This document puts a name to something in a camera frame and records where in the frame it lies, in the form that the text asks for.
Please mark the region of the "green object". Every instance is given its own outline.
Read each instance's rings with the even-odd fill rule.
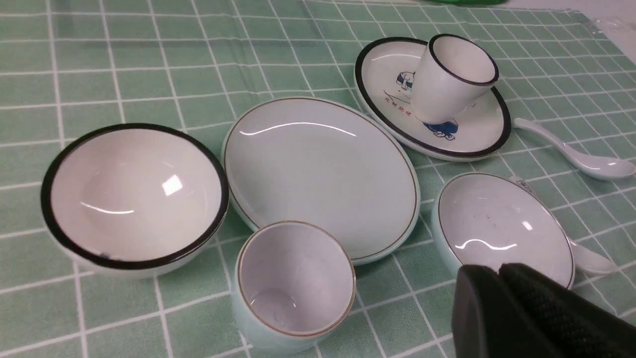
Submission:
[[[232,320],[225,275],[250,233],[236,213],[228,214],[217,232],[218,244],[213,241],[215,246],[196,261],[160,277],[156,285],[111,281],[79,269],[76,287],[73,265],[43,229],[39,182],[63,145],[122,120],[186,129],[220,155],[232,122],[273,98],[315,95],[360,110],[353,64],[362,47],[377,38],[429,40],[440,32],[468,37],[498,63],[496,87],[511,116],[540,118],[542,126],[583,152],[636,157],[636,65],[603,34],[592,34],[577,12],[425,2],[103,0],[116,86],[100,1],[49,2],[57,14],[51,18],[58,39],[56,68],[46,1],[0,1],[3,356],[82,357],[85,341],[90,357],[168,357],[167,346],[174,357],[247,357]],[[158,40],[149,5],[159,14],[156,26],[165,41]],[[5,16],[12,13],[31,15]],[[421,345],[427,348],[409,356],[454,356],[448,335],[453,280],[427,223],[432,200],[444,180],[457,173],[522,176],[543,188],[538,194],[553,206],[572,239],[619,265],[636,260],[636,190],[629,190],[636,180],[588,178],[544,146],[513,132],[500,155],[471,164],[440,162],[409,150],[422,188],[422,218],[395,257],[357,268],[360,300],[339,330],[319,345],[321,356],[376,358],[382,357],[381,347],[388,357]],[[636,302],[635,268],[592,283],[579,275],[574,292],[620,315]],[[411,289],[416,294],[409,296]],[[85,340],[77,292],[82,325],[89,330]],[[368,318],[362,304],[373,305]],[[395,317],[405,318],[393,324]],[[634,313],[625,318],[636,322]],[[249,353],[266,357],[253,349]],[[317,356],[310,350],[298,357]]]

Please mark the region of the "ceramic spoon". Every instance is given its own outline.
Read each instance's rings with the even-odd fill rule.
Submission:
[[[525,191],[532,194],[534,197],[537,197],[537,194],[534,193],[532,188],[528,185],[528,183],[517,177],[513,176],[510,178],[515,184],[519,185]],[[605,258],[603,255],[599,255],[596,252],[590,250],[589,248],[585,248],[574,241],[567,238],[567,241],[570,243],[570,247],[572,249],[572,256],[574,257],[574,265],[577,269],[581,271],[597,276],[597,275],[608,275],[618,269],[615,263]]]
[[[599,180],[614,180],[627,178],[636,173],[636,166],[623,159],[597,157],[577,152],[565,144],[557,136],[550,133],[539,124],[533,123],[523,118],[516,118],[513,121],[515,128],[530,131],[552,143],[573,165],[585,174]]]

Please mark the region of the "cup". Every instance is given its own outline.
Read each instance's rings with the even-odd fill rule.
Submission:
[[[330,234],[283,221],[256,231],[243,245],[232,308],[254,348],[293,354],[334,331],[351,309],[355,286],[351,260]]]
[[[495,61],[472,41],[451,34],[431,38],[415,71],[411,105],[425,124],[441,124],[471,106],[499,78]]]

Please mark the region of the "gold rim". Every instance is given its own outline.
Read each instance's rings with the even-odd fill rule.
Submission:
[[[457,179],[459,179],[459,178],[461,178],[463,176],[467,176],[467,175],[487,175],[487,176],[492,176],[494,178],[505,180],[505,181],[509,182],[510,184],[514,185],[515,187],[523,190],[526,194],[528,194],[533,199],[535,199],[537,201],[537,203],[539,203],[539,205],[541,205],[546,210],[546,212],[550,215],[552,220],[554,220],[556,222],[556,226],[558,226],[559,230],[561,230],[561,233],[563,234],[563,237],[566,240],[565,243],[567,244],[568,252],[570,253],[570,263],[572,264],[572,270],[570,271],[570,280],[568,281],[567,287],[571,288],[572,284],[574,283],[574,273],[576,271],[576,265],[574,264],[574,254],[572,253],[572,248],[570,247],[570,243],[567,242],[568,237],[567,237],[565,231],[563,230],[563,227],[561,226],[561,224],[559,224],[557,218],[554,215],[552,215],[552,212],[550,212],[549,209],[545,205],[543,205],[543,203],[539,200],[539,198],[537,198],[534,195],[530,194],[529,192],[525,191],[523,188],[521,188],[519,185],[515,184],[511,180],[508,180],[508,179],[503,178],[503,177],[501,177],[499,175],[493,175],[493,174],[490,174],[490,173],[472,172],[472,173],[460,174],[460,175],[456,176],[455,178],[452,178],[451,180],[449,180],[448,183],[444,184],[444,187],[441,189],[441,192],[439,193],[439,202],[438,202],[438,205],[437,205],[437,208],[436,208],[437,212],[438,212],[439,229],[441,230],[441,233],[444,236],[444,241],[446,241],[446,245],[448,245],[448,247],[450,248],[451,253],[457,259],[457,261],[461,264],[461,266],[463,266],[464,263],[459,259],[459,257],[457,257],[457,254],[455,253],[455,250],[453,250],[451,248],[450,242],[448,242],[448,239],[446,238],[446,233],[444,233],[444,227],[441,224],[441,212],[439,211],[439,207],[440,207],[440,204],[441,204],[441,197],[444,194],[444,191],[446,190],[446,188],[452,182],[456,181]]]
[[[305,226],[310,226],[313,227],[314,229],[317,229],[319,231],[321,231],[322,233],[324,233],[328,238],[330,238],[332,241],[334,241],[336,243],[336,245],[338,245],[338,247],[340,248],[340,251],[342,252],[342,254],[344,254],[345,258],[347,259],[347,261],[349,262],[349,267],[351,268],[351,277],[352,277],[352,288],[351,288],[351,298],[349,299],[349,304],[347,305],[347,308],[345,309],[345,311],[342,313],[342,315],[332,324],[330,324],[327,328],[323,328],[320,331],[317,332],[312,332],[312,333],[305,333],[305,334],[298,334],[298,333],[292,333],[290,331],[285,331],[282,329],[279,329],[277,327],[272,326],[271,324],[269,324],[268,322],[265,322],[256,312],[254,312],[254,310],[252,309],[252,306],[249,304],[246,296],[245,296],[245,292],[243,291],[243,285],[242,285],[242,280],[241,280],[241,267],[242,267],[242,262],[243,262],[243,255],[245,253],[246,248],[249,246],[250,242],[257,237],[262,231],[265,231],[273,226],[279,226],[279,225],[283,225],[283,224],[301,224],[301,225],[305,225]],[[238,285],[238,291],[240,292],[241,298],[243,299],[243,302],[245,303],[245,305],[248,307],[248,309],[250,310],[250,312],[252,312],[252,314],[264,325],[266,325],[267,327],[273,329],[274,331],[277,331],[278,333],[282,333],[285,334],[287,336],[294,336],[294,337],[312,337],[312,336],[317,336],[320,335],[322,333],[325,333],[329,330],[331,330],[332,328],[336,327],[340,322],[342,322],[342,320],[345,319],[345,317],[347,316],[347,314],[349,313],[349,311],[351,311],[351,306],[353,306],[354,304],[354,299],[356,298],[356,272],[354,271],[354,266],[351,262],[351,258],[349,257],[349,255],[347,255],[347,252],[345,251],[345,249],[342,247],[342,245],[338,242],[338,240],[336,240],[332,235],[330,235],[328,232],[326,232],[325,230],[321,229],[320,227],[317,227],[315,225],[309,224],[307,222],[302,222],[302,221],[297,221],[297,220],[286,220],[286,221],[279,221],[279,222],[275,222],[273,224],[269,224],[267,226],[264,226],[263,228],[259,229],[258,231],[256,231],[254,234],[252,234],[247,241],[243,244],[243,247],[241,248],[239,254],[238,254],[238,263],[237,263],[237,285]]]
[[[371,124],[373,127],[377,128],[378,130],[380,130],[380,133],[382,133],[391,144],[393,144],[393,147],[396,148],[397,152],[400,154],[400,157],[402,157],[402,160],[404,160],[404,163],[406,164],[406,167],[409,169],[409,174],[411,175],[411,180],[413,181],[413,192],[415,193],[415,204],[413,205],[413,214],[411,215],[411,220],[409,221],[408,226],[406,227],[406,229],[404,229],[404,231],[402,231],[402,233],[400,234],[400,236],[398,236],[397,239],[395,239],[390,245],[387,245],[385,248],[383,248],[380,251],[374,252],[373,254],[369,254],[366,256],[362,256],[362,257],[356,257],[355,259],[351,259],[352,261],[361,261],[364,259],[367,259],[369,257],[373,257],[377,254],[380,254],[381,252],[383,252],[384,250],[387,250],[388,248],[390,248],[391,246],[395,245],[402,237],[404,237],[404,235],[406,234],[406,232],[409,230],[409,227],[411,227],[411,225],[413,225],[414,222],[417,221],[417,206],[419,204],[418,199],[419,198],[419,192],[417,190],[417,184],[416,184],[416,177],[414,176],[415,173],[415,168],[412,168],[413,170],[411,170],[412,164],[409,165],[410,161],[405,157],[405,155],[403,154],[403,151],[400,150],[400,148],[398,147],[398,145],[396,144],[396,142],[394,141],[394,139],[392,139],[392,137],[390,137],[387,133],[385,133],[383,130],[380,129],[380,127],[378,125],[376,125],[374,122],[372,122],[371,120],[369,120],[368,118],[366,118],[365,116],[361,115],[360,113],[340,105],[339,103],[336,102],[331,102],[331,101],[326,101],[323,99],[316,99],[316,98],[311,98],[311,97],[288,97],[288,98],[280,98],[280,99],[274,99],[265,103],[261,103],[259,105],[257,105],[256,107],[250,109],[248,112],[246,112],[244,115],[242,115],[237,121],[236,123],[232,126],[232,129],[230,129],[230,132],[227,135],[227,141],[225,143],[224,146],[224,150],[223,150],[223,167],[227,168],[227,155],[228,155],[228,151],[227,146],[230,143],[230,138],[232,137],[232,134],[234,133],[234,130],[239,126],[239,123],[241,120],[243,120],[244,118],[246,118],[248,116],[248,114],[252,113],[254,110],[257,110],[258,108],[261,108],[262,106],[266,105],[266,104],[270,104],[270,103],[274,103],[274,102],[278,102],[278,101],[287,101],[289,99],[306,99],[306,100],[310,100],[310,101],[317,101],[317,102],[322,102],[322,103],[328,103],[328,104],[332,104],[334,106],[340,107],[343,110],[349,111],[351,113],[353,113],[354,115],[357,115],[358,117],[362,118],[364,121],[366,121],[367,123]],[[240,209],[240,211],[245,215],[245,217],[247,217],[247,219],[249,219],[249,221],[255,226],[258,227],[258,225],[256,225],[255,221],[247,214],[247,212],[243,209],[243,207],[241,206],[241,204],[239,203],[239,201],[236,199],[236,195],[234,195],[234,191],[232,190],[232,186],[229,185],[230,188],[230,194],[231,196],[234,198],[234,202],[236,203],[236,205],[238,206],[238,208]],[[264,226],[262,228],[259,228],[259,231],[266,228],[267,226]]]

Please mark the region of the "white plate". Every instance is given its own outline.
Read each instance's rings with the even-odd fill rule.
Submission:
[[[203,144],[160,125],[119,124],[55,158],[41,204],[72,259],[142,277],[192,259],[221,225],[229,196],[221,164]]]
[[[574,259],[563,229],[513,182],[485,173],[456,176],[439,193],[431,223],[442,259],[454,273],[462,264],[498,270],[521,262],[572,286]]]
[[[366,109],[398,141],[431,157],[474,161],[493,154],[511,130],[508,107],[494,87],[449,122],[425,125],[413,114],[411,86],[425,48],[419,39],[384,38],[362,50],[355,74]]]
[[[223,164],[252,229],[308,222],[332,234],[354,264],[391,253],[417,221],[419,184],[404,150],[338,103],[300,97],[254,107],[230,129]]]

